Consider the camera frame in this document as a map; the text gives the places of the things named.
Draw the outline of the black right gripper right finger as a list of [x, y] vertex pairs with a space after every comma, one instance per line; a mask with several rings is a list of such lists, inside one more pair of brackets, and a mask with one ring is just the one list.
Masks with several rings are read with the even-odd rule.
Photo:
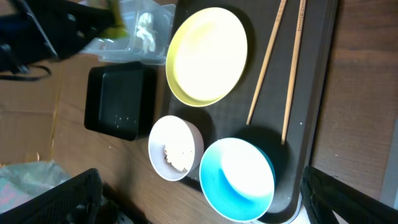
[[303, 205], [311, 224], [397, 223], [397, 210], [385, 205], [326, 173], [307, 166], [300, 181]]

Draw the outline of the white tissue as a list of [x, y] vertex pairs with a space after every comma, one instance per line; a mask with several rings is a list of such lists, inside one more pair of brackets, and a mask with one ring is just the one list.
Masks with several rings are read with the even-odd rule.
[[142, 49], [144, 53], [155, 52], [155, 31], [153, 29], [154, 16], [149, 12], [143, 13], [137, 22], [136, 36], [142, 39]]

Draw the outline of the wooden chopstick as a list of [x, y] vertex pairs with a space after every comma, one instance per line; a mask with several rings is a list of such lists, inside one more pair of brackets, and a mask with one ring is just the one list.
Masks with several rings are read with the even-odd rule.
[[290, 66], [289, 84], [287, 89], [287, 97], [285, 104], [284, 122], [282, 127], [281, 145], [284, 145], [287, 137], [287, 130], [289, 127], [290, 112], [292, 107], [292, 100], [294, 95], [295, 77], [297, 74], [297, 65], [299, 60], [299, 52], [302, 38], [303, 23], [305, 17], [305, 8], [307, 0], [300, 0], [297, 27], [295, 31], [294, 48], [292, 54], [292, 63]]
[[270, 39], [269, 39], [269, 43], [267, 45], [267, 49], [266, 49], [266, 52], [265, 52], [264, 60], [263, 60], [262, 66], [261, 66], [261, 71], [260, 71], [260, 74], [259, 74], [259, 78], [257, 80], [256, 89], [254, 91], [254, 95], [253, 95], [253, 98], [252, 98], [251, 107], [249, 109], [249, 114], [248, 114], [248, 118], [247, 118], [247, 121], [246, 121], [247, 125], [250, 124], [250, 122], [252, 120], [252, 116], [254, 114], [254, 110], [255, 110], [255, 107], [256, 107], [257, 99], [259, 97], [259, 94], [260, 94], [260, 91], [261, 91], [261, 88], [262, 88], [262, 83], [264, 81], [264, 77], [265, 77], [265, 74], [266, 74], [266, 71], [267, 71], [267, 67], [268, 67], [268, 64], [269, 64], [271, 53], [272, 53], [272, 50], [273, 50], [273, 47], [274, 47], [275, 38], [276, 38], [278, 30], [279, 30], [280, 22], [281, 22], [283, 13], [284, 13], [284, 9], [285, 9], [286, 3], [287, 3], [287, 0], [281, 0], [280, 4], [279, 4], [279, 8], [278, 8], [278, 11], [277, 11], [277, 15], [275, 17], [274, 25], [273, 25], [271, 36], [270, 36]]

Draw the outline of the green snack wrapper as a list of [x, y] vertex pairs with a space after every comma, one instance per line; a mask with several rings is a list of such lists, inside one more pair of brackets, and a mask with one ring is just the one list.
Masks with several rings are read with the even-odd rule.
[[127, 37], [129, 32], [121, 16], [119, 0], [104, 0], [104, 4], [114, 16], [114, 24], [103, 31], [100, 37], [104, 39], [121, 39]]

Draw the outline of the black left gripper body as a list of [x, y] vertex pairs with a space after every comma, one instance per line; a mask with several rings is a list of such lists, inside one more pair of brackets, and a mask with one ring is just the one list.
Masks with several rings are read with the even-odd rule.
[[48, 32], [57, 1], [8, 1], [14, 12], [1, 16], [1, 71], [25, 73], [27, 66], [58, 53]]

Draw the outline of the yellow plate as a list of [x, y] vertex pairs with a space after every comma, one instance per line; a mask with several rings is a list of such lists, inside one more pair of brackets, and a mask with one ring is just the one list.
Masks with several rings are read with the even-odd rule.
[[247, 57], [248, 38], [238, 17], [222, 7], [202, 9], [172, 37], [165, 63], [167, 83], [185, 105], [212, 105], [236, 86]]

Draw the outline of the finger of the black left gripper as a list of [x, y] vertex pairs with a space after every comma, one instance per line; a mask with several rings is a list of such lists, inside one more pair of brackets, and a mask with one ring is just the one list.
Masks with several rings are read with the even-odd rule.
[[46, 45], [48, 59], [67, 59], [83, 50], [107, 28], [115, 27], [114, 18], [99, 19], [47, 19]]
[[115, 26], [115, 16], [109, 9], [66, 0], [28, 0], [26, 6], [45, 33], [100, 34]]

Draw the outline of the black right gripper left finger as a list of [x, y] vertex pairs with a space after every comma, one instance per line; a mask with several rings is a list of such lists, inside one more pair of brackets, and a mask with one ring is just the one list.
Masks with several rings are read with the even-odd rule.
[[94, 223], [98, 213], [102, 181], [95, 168], [54, 187], [44, 194], [1, 214], [1, 223], [62, 223], [79, 205], [83, 223]]

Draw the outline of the white bowl with rice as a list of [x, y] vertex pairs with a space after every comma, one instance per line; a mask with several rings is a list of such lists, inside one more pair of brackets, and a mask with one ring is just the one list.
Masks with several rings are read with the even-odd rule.
[[167, 115], [151, 129], [148, 152], [161, 178], [179, 181], [199, 166], [204, 153], [203, 137], [192, 123]]

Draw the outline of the blue bowl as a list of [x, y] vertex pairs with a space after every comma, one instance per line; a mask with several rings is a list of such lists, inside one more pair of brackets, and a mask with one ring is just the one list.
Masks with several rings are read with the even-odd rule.
[[234, 222], [251, 222], [270, 208], [275, 169], [258, 147], [239, 138], [215, 141], [199, 168], [202, 192], [211, 207]]

